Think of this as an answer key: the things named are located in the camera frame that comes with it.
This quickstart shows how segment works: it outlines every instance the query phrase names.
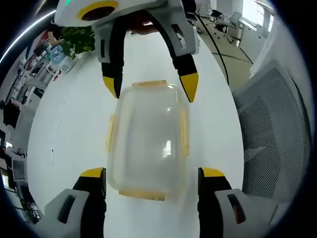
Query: office desk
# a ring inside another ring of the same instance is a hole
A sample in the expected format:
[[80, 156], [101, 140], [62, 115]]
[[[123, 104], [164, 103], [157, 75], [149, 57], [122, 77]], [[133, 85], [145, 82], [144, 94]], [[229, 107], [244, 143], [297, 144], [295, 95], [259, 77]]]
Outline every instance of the office desk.
[[239, 19], [239, 22], [243, 24], [244, 26], [249, 27], [250, 29], [254, 31], [257, 31], [257, 28], [254, 25], [250, 24], [248, 21], [246, 21], [244, 17], [241, 16]]
[[[238, 114], [216, 60], [202, 40], [200, 44], [200, 53], [194, 55], [200, 79], [189, 105], [186, 189], [177, 201], [159, 202], [121, 196], [107, 184], [105, 237], [199, 237], [198, 167], [217, 168], [233, 188], [242, 188]], [[160, 79], [182, 88], [159, 33], [126, 37], [124, 50], [122, 89]], [[68, 74], [48, 85], [33, 121], [27, 161], [29, 188], [42, 211], [61, 191], [72, 188], [83, 171], [107, 167], [106, 135], [116, 102], [103, 83], [95, 54], [78, 60]]]

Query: yellow camera ring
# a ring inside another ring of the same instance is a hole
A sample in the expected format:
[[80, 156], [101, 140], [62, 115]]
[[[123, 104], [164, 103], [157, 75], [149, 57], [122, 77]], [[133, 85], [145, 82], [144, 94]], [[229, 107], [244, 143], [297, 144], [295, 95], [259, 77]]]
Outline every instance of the yellow camera ring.
[[84, 7], [76, 16], [84, 21], [95, 21], [109, 16], [117, 7], [116, 1], [99, 1]]

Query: ceiling light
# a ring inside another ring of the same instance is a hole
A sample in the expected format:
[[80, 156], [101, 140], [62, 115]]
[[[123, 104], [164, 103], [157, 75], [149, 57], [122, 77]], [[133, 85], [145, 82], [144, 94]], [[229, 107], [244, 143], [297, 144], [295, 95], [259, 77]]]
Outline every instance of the ceiling light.
[[22, 36], [24, 36], [29, 30], [31, 30], [35, 25], [37, 25], [39, 22], [43, 21], [45, 18], [47, 18], [48, 16], [54, 14], [56, 12], [56, 10], [51, 11], [50, 13], [46, 14], [45, 16], [41, 17], [40, 19], [38, 19], [36, 22], [34, 22], [32, 25], [30, 25], [28, 28], [26, 28], [25, 31], [22, 32], [21, 35], [19, 35], [14, 41], [13, 43], [9, 46], [9, 48], [4, 52], [3, 56], [0, 59], [0, 63], [3, 61], [4, 57], [9, 53], [9, 51], [12, 49], [12, 47], [22, 38]]

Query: green leaves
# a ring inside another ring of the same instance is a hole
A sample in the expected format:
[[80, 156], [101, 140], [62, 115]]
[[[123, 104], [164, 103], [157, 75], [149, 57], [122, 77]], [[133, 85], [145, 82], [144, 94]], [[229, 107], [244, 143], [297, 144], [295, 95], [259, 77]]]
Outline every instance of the green leaves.
[[70, 56], [70, 46], [65, 42], [63, 44], [60, 45], [62, 50], [63, 50], [63, 53], [66, 55], [66, 56]]
[[75, 54], [95, 50], [95, 38], [91, 26], [64, 27], [61, 34], [65, 39], [61, 47], [67, 56], [70, 56], [70, 49], [73, 49]]

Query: plastic food container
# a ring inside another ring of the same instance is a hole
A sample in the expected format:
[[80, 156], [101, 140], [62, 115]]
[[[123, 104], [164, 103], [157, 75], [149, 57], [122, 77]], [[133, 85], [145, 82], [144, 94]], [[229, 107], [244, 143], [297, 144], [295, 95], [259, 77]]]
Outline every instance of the plastic food container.
[[166, 81], [134, 83], [121, 92], [110, 119], [107, 181], [119, 194], [165, 200], [184, 184], [188, 111]]

